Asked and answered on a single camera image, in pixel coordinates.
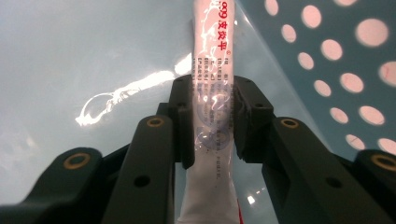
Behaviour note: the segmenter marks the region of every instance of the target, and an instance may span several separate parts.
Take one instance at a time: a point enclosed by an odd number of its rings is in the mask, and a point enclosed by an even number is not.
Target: perforated panel
[[[334,153],[396,154],[395,1],[240,4]]]

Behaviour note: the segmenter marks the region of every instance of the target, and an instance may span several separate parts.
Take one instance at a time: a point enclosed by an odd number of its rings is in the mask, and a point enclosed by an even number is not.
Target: plastic packet
[[[239,224],[232,180],[234,1],[194,0],[195,163],[178,224]]]

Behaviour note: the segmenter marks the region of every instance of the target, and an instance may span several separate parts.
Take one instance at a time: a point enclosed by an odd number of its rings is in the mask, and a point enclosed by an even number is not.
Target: circular hole
[[[163,123],[164,123],[163,119],[153,118],[148,120],[147,125],[152,128],[157,128],[162,126]]]
[[[327,177],[326,182],[328,185],[332,186],[335,189],[340,189],[341,187],[343,187],[341,181],[334,177]]]
[[[363,141],[361,141],[361,139],[359,139],[359,137],[355,135],[348,134],[346,136],[346,141],[349,143],[350,146],[354,147],[357,150],[363,150],[366,148]]]
[[[321,23],[321,14],[317,7],[311,5],[305,7],[301,16],[303,23],[308,28],[317,28]]]
[[[378,146],[388,153],[396,155],[396,142],[388,138],[381,138],[378,140]]]
[[[324,97],[329,97],[332,95],[332,89],[330,89],[329,85],[322,80],[317,80],[314,83],[315,90]]]
[[[305,52],[301,52],[298,55],[298,62],[300,63],[300,66],[306,70],[311,70],[314,68],[314,60],[309,54]]]
[[[341,75],[340,81],[344,89],[352,93],[359,93],[364,89],[363,81],[355,74],[344,73]]]
[[[381,125],[385,123],[385,118],[382,113],[372,106],[364,105],[359,109],[361,118],[369,124]]]
[[[74,155],[69,156],[64,161],[64,168],[68,170],[76,170],[85,166],[91,159],[90,154],[79,152]]]
[[[289,43],[293,43],[297,38],[294,28],[288,24],[282,26],[282,35]]]
[[[356,0],[334,0],[334,2],[340,7],[352,6]]]
[[[134,185],[138,188],[143,188],[149,184],[149,177],[146,175],[141,175],[134,180]]]
[[[339,108],[331,108],[330,114],[332,115],[332,118],[339,123],[346,124],[348,122],[347,114]]]
[[[392,87],[396,87],[396,62],[388,62],[379,68],[381,79]]]
[[[85,157],[78,156],[78,157],[75,157],[75,158],[71,159],[70,160],[70,164],[76,165],[76,164],[82,163],[84,160],[85,160]]]
[[[298,122],[292,120],[292,119],[282,119],[280,121],[283,126],[288,127],[288,128],[297,128],[298,127]]]
[[[388,39],[389,30],[384,22],[368,19],[359,23],[355,35],[364,46],[378,47]]]
[[[343,56],[341,45],[332,39],[327,39],[321,44],[320,50],[322,54],[330,61],[336,61]]]
[[[279,6],[277,5],[276,0],[265,0],[264,6],[268,14],[270,14],[271,16],[275,16],[279,11]]]
[[[379,158],[378,161],[384,165],[396,167],[396,161],[390,160],[389,158]]]
[[[385,170],[396,172],[396,160],[392,157],[382,154],[374,154],[371,159],[375,165]]]

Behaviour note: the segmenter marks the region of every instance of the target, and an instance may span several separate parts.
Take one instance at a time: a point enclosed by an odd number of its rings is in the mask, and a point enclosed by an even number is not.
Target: black plastic part
[[[174,122],[175,136],[177,136],[175,160],[181,161],[183,168],[188,169],[195,160],[191,75],[174,80],[169,98],[168,116]]]
[[[352,174],[396,222],[396,156],[363,150],[353,162]]]
[[[279,223],[393,223],[297,119],[274,119],[262,175]]]
[[[87,202],[95,193],[92,187],[102,184],[96,179],[101,163],[100,152],[92,148],[79,147],[58,156],[22,203],[0,207],[0,223],[99,222],[103,211],[87,207]]]
[[[139,122],[102,223],[174,221],[172,130],[165,116]]]
[[[168,103],[160,103],[155,114],[168,116]]]
[[[237,155],[245,162],[262,163],[269,124],[275,118],[274,107],[250,79],[234,77],[233,88],[233,137]]]

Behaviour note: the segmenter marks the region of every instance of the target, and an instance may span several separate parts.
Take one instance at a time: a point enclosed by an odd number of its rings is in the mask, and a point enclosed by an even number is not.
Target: glossy surface
[[[192,29],[192,1],[2,1],[0,204],[21,201],[68,149],[107,155],[130,143],[191,71]],[[240,7],[233,51],[234,73],[256,82],[278,116],[318,133]],[[234,157],[233,176],[245,223],[276,223],[260,165]],[[176,217],[184,181],[178,165]]]

